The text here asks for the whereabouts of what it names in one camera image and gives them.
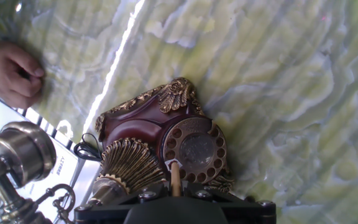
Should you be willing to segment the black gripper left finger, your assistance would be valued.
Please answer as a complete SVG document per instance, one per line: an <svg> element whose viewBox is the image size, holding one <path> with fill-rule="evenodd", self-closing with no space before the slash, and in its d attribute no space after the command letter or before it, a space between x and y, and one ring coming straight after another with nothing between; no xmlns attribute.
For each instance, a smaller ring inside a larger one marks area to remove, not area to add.
<svg viewBox="0 0 358 224"><path fill-rule="evenodd" d="M137 205L168 197L169 183L154 184L130 195L116 199L107 205L85 204L75 208L74 223L101 223L105 220L123 222L130 209Z"/></svg>

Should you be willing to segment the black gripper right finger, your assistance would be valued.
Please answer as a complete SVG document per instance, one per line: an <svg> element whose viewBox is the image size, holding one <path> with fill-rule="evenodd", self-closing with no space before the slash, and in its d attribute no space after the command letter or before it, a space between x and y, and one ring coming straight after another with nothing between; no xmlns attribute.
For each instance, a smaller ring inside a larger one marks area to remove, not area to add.
<svg viewBox="0 0 358 224"><path fill-rule="evenodd" d="M182 193L183 196L217 205L229 223L276 224L276 204L269 200L240 199L207 185L188 182L183 184Z"/></svg>

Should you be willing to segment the person bare hand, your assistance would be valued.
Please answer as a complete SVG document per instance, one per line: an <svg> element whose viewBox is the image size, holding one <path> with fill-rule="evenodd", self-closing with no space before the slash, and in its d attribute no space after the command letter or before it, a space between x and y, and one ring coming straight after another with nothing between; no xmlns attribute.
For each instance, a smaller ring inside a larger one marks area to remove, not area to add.
<svg viewBox="0 0 358 224"><path fill-rule="evenodd" d="M13 108L27 109L42 96L44 69L18 45L0 41L0 98Z"/></svg>

